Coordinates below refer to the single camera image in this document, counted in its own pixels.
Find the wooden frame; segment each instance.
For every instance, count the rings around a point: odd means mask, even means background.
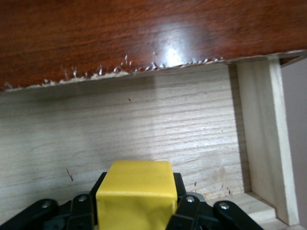
[[[0,97],[0,222],[89,190],[114,160],[139,159],[170,161],[188,190],[238,203],[265,229],[299,223],[278,59]]]

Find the wooden board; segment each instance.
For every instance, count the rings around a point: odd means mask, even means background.
[[[307,50],[306,12],[305,0],[2,0],[0,90],[115,69],[295,55]]]
[[[295,185],[277,58],[237,65],[252,191],[298,224]]]
[[[206,198],[250,191],[234,69],[138,76],[0,94],[0,223],[89,190],[119,159],[170,161]]]

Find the wooden box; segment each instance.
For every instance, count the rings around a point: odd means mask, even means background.
[[[303,229],[277,58],[0,94],[0,223],[90,190],[115,160],[164,160],[209,204]]]

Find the screw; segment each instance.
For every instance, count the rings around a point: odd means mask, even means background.
[[[79,199],[78,199],[78,200],[79,200],[80,202],[83,202],[83,201],[84,201],[84,200],[86,200],[86,199],[87,199],[87,198],[86,198],[86,196],[85,196],[85,195],[83,195],[83,196],[79,197]]]
[[[221,207],[221,209],[224,209],[224,210],[229,209],[229,205],[226,204],[225,202],[220,203],[220,207]]]
[[[187,196],[187,201],[189,202],[189,203],[193,203],[195,200],[194,200],[194,197],[192,197],[191,195],[189,195],[189,196]]]
[[[49,201],[45,201],[42,205],[42,208],[47,208],[50,206],[50,202]]]

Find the yellow cube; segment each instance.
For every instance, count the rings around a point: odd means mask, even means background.
[[[99,230],[165,230],[177,208],[166,161],[116,161],[97,193]]]

